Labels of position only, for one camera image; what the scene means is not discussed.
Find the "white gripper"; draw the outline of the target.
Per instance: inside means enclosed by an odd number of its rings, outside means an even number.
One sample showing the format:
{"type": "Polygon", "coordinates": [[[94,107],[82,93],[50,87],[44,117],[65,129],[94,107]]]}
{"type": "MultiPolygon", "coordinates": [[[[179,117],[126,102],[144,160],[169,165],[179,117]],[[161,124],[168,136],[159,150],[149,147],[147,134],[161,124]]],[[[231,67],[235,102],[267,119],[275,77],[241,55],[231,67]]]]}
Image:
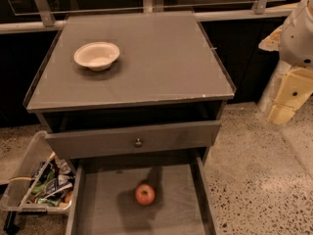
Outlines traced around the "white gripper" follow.
{"type": "Polygon", "coordinates": [[[284,21],[260,41],[263,51],[278,51],[282,61],[297,66],[282,77],[268,121],[287,124],[313,94],[313,0],[301,0],[284,21]]]}

